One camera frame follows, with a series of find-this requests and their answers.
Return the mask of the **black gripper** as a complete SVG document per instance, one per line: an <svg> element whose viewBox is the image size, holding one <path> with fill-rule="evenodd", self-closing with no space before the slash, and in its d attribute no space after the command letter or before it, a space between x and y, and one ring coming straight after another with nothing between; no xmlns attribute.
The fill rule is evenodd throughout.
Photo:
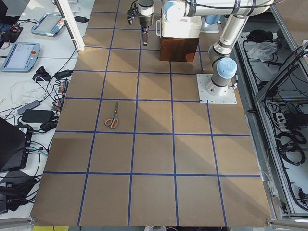
<svg viewBox="0 0 308 231"><path fill-rule="evenodd" d="M148 46L149 27L153 24L153 15L139 16L139 24L142 26L142 44Z"/></svg>

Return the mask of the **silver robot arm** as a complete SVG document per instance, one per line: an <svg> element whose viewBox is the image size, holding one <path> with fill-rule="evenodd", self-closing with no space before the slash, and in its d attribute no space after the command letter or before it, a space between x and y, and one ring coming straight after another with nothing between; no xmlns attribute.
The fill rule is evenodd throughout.
<svg viewBox="0 0 308 231"><path fill-rule="evenodd" d="M208 57L213 75L206 83L208 93L225 95L237 71L236 62L229 57L248 18L266 11L272 0L164 0L163 14L169 22L183 17L228 15L229 18L218 39L209 49Z"/></svg>
<svg viewBox="0 0 308 231"><path fill-rule="evenodd" d="M149 27L153 23L154 1L138 0L139 23L142 26L143 46L148 45Z"/></svg>

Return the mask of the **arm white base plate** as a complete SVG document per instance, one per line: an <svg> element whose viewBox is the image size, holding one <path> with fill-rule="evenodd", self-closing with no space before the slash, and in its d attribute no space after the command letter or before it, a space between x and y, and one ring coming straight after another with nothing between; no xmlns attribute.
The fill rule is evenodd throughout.
<svg viewBox="0 0 308 231"><path fill-rule="evenodd" d="M218 24L208 24L207 22L204 22L202 24L201 33L213 33L213 34L217 34L219 33L219 28L218 28Z"/></svg>
<svg viewBox="0 0 308 231"><path fill-rule="evenodd" d="M212 74L197 74L196 77L200 103L237 104L231 81L225 87L218 87L212 82Z"/></svg>

